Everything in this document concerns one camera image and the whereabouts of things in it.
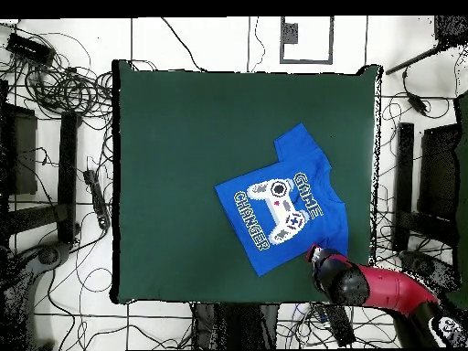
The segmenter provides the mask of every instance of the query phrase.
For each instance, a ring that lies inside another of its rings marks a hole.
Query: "black cable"
[[[257,16],[257,22],[255,23],[255,29],[254,29],[254,35],[255,35],[255,38],[257,39],[257,41],[261,44],[261,46],[263,47],[263,54],[261,54],[261,59],[259,62],[257,62],[255,64],[255,66],[253,67],[253,69],[251,70],[251,72],[253,72],[255,70],[255,68],[260,65],[263,61],[263,57],[265,56],[265,53],[266,53],[266,49],[265,49],[265,46],[263,46],[263,43],[261,43],[261,40],[259,40],[259,37],[257,36],[257,26],[259,24],[259,16]]]
[[[73,327],[75,326],[76,319],[75,319],[75,316],[73,314],[71,314],[69,311],[63,309],[62,307],[60,307],[58,305],[56,305],[56,303],[50,297],[50,290],[52,289],[52,285],[54,283],[54,280],[55,280],[55,269],[52,270],[52,280],[50,281],[50,285],[48,286],[48,294],[47,294],[48,300],[50,301],[50,303],[54,307],[56,307],[60,311],[64,312],[65,314],[68,314],[73,319],[73,323],[71,325],[71,328],[68,330],[67,334],[63,337],[62,342],[60,343],[60,346],[58,347],[58,351],[61,351],[62,347],[63,347],[63,344],[65,343],[65,341],[67,340],[67,338],[69,337],[69,335],[71,333],[71,330],[73,330]]]
[[[182,46],[184,46],[184,48],[185,48],[186,51],[188,52],[188,55],[189,55],[190,58],[192,59],[192,62],[193,62],[193,64],[195,65],[195,67],[196,67],[197,69],[199,69],[200,71],[205,71],[205,72],[206,72],[205,69],[200,68],[200,67],[196,64],[196,62],[195,62],[195,60],[194,60],[194,57],[193,57],[193,55],[192,55],[192,52],[188,49],[188,47],[186,46],[186,44],[182,41],[182,39],[179,37],[179,35],[174,31],[174,29],[173,29],[172,26],[167,22],[167,20],[165,20],[165,18],[162,17],[162,16],[161,16],[161,19],[167,24],[167,26],[168,26],[169,29],[172,31],[172,33],[173,33],[174,36],[177,38],[177,40],[180,42],[180,44],[181,44]]]

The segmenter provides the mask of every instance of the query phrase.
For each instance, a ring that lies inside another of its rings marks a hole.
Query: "t-shirt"
[[[259,276],[314,243],[347,255],[345,204],[331,166],[300,123],[274,141],[279,162],[215,187]]]

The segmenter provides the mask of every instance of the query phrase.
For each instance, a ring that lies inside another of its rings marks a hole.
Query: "white logo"
[[[304,210],[296,210],[289,197],[294,188],[291,179],[272,179],[249,186],[247,196],[250,199],[265,200],[276,227],[270,233],[268,240],[278,245],[299,233],[307,221],[309,214]]]

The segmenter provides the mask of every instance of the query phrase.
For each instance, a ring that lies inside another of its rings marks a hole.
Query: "green table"
[[[299,122],[333,167],[349,259],[368,261],[380,67],[353,76],[152,72],[114,61],[112,71],[116,302],[322,301],[303,256],[256,275],[214,189],[276,163],[273,140]]]

